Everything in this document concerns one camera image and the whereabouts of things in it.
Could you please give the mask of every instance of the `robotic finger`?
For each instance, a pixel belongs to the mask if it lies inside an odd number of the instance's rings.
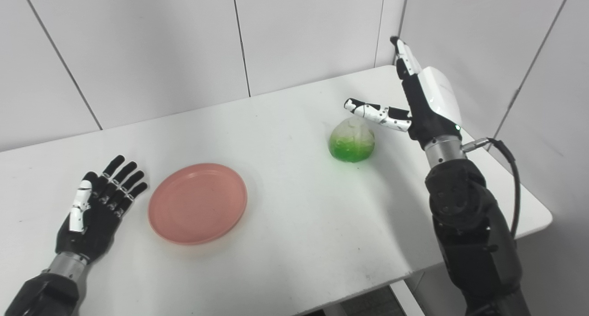
[[[365,103],[355,98],[348,98],[343,107],[354,115],[359,115],[369,121],[389,127],[389,129],[407,132],[411,126],[411,118],[407,110]]]

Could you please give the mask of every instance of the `wall tile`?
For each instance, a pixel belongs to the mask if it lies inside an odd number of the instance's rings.
[[[237,0],[252,95],[374,67],[382,0]]]
[[[443,71],[474,138],[493,136],[562,0],[408,0],[401,37]]]
[[[392,35],[399,35],[403,5],[404,0],[383,0],[381,30],[378,35],[375,67],[393,63],[395,46],[391,44],[390,38]]]
[[[233,0],[31,0],[103,127],[246,98]]]
[[[498,134],[513,152],[524,186],[554,216],[547,230],[518,245],[522,287],[534,316],[589,310],[587,1],[566,1]]]
[[[98,130],[26,0],[0,0],[0,151]]]

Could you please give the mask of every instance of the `green ball in plastic bag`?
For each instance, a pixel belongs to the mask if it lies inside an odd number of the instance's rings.
[[[357,162],[368,159],[374,150],[374,132],[360,117],[350,117],[333,129],[329,152],[341,161]]]

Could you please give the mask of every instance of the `plastic bag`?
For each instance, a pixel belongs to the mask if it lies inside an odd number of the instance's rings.
[[[341,161],[357,162],[368,159],[374,150],[374,132],[360,117],[350,117],[333,129],[329,152]]]

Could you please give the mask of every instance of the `white table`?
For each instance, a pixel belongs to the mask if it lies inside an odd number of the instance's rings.
[[[150,189],[90,269],[82,316],[292,316],[439,264],[419,144],[373,125],[370,159],[329,154],[330,132],[351,117],[349,97],[407,107],[387,66],[0,153],[0,309],[49,265],[84,173],[119,153]],[[511,222],[511,175],[484,150],[469,157]],[[200,162],[240,173],[248,208],[222,238],[173,245],[151,230],[147,204],[164,178]],[[551,220],[524,188],[518,236]]]

